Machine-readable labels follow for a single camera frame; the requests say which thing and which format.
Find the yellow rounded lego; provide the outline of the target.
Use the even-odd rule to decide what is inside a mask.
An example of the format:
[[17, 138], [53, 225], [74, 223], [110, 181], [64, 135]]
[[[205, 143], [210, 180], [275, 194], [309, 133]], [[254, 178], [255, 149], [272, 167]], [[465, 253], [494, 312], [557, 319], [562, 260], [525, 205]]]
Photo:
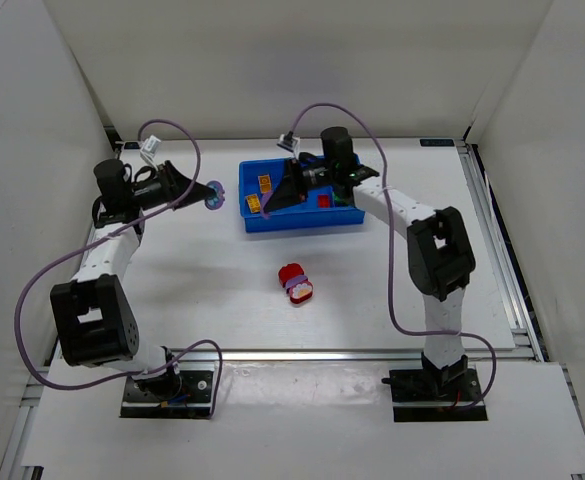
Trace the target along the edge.
[[272, 181], [268, 174], [259, 175], [257, 177], [259, 191], [262, 195], [272, 191]]

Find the small red lego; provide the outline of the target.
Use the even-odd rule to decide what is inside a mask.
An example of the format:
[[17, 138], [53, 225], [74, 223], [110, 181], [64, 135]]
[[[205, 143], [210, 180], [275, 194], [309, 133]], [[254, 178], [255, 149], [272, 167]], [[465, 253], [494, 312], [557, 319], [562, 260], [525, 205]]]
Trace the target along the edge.
[[331, 195], [320, 194], [317, 196], [317, 206], [322, 209], [331, 208], [333, 206], [333, 199]]

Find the purple flower lego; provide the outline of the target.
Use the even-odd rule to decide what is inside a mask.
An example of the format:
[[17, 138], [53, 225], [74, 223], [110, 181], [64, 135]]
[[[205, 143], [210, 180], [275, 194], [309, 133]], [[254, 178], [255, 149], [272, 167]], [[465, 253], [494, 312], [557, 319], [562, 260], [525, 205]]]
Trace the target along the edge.
[[211, 211], [220, 209], [225, 202], [225, 190], [223, 185], [217, 180], [211, 180], [206, 186], [214, 192], [212, 196], [205, 199], [206, 208]]

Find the red curved lego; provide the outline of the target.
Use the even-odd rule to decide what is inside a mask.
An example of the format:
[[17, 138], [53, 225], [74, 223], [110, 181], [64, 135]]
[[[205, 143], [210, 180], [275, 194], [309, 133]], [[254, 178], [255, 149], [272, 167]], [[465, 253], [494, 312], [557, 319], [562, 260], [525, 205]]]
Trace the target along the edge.
[[278, 271], [278, 280], [282, 287], [286, 288], [287, 283], [294, 278], [303, 276], [305, 274], [303, 268], [298, 263], [290, 263], [283, 266]]

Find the red flower lego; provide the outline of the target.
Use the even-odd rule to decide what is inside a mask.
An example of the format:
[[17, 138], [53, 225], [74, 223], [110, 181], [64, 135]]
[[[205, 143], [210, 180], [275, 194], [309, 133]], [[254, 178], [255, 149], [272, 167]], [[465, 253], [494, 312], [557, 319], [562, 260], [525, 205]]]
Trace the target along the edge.
[[303, 281], [288, 290], [289, 299], [292, 304], [299, 305], [312, 298], [314, 293], [313, 284], [310, 281]]

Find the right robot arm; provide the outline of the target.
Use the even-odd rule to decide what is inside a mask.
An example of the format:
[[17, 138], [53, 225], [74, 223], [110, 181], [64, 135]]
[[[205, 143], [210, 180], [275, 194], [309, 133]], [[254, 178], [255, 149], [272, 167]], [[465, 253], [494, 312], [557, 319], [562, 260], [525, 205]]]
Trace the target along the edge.
[[331, 187], [337, 197], [384, 222], [391, 236], [407, 244], [408, 273], [422, 294], [425, 339], [422, 371], [440, 392], [467, 371], [462, 343], [462, 303], [476, 260], [461, 213], [454, 207], [435, 209], [388, 186], [385, 175], [362, 164], [344, 127], [320, 135], [323, 155], [298, 148], [292, 132], [280, 136], [278, 147], [291, 153], [281, 181], [263, 201], [264, 213], [302, 204], [313, 190]]

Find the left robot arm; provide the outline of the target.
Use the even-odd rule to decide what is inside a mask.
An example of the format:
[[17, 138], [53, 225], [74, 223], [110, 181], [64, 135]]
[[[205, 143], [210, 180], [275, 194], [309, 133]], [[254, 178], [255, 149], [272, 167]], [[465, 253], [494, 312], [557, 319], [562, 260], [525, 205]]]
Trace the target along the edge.
[[187, 178], [169, 161], [133, 173], [122, 161], [108, 159], [93, 173], [100, 191], [93, 205], [97, 245], [72, 279], [50, 293], [63, 357], [70, 366], [129, 373], [141, 390], [160, 399], [175, 397], [182, 382], [174, 355], [141, 338], [121, 281], [143, 238], [143, 213], [198, 202], [216, 210], [224, 189], [217, 181]]

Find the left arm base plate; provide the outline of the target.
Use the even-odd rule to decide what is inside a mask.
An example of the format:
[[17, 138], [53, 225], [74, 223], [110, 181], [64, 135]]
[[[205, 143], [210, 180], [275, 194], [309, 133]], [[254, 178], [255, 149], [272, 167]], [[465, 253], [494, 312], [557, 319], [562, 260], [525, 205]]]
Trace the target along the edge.
[[119, 416], [124, 419], [209, 420], [216, 381], [214, 363], [182, 363], [171, 377], [125, 383]]

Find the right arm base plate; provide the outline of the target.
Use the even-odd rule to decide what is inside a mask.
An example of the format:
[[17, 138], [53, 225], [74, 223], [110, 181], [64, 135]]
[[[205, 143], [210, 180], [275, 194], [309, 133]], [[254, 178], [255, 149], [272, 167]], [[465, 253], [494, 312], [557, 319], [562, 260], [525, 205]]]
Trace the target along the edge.
[[441, 388], [422, 369], [395, 369], [381, 379], [390, 389], [395, 423], [483, 422], [484, 401], [475, 368]]

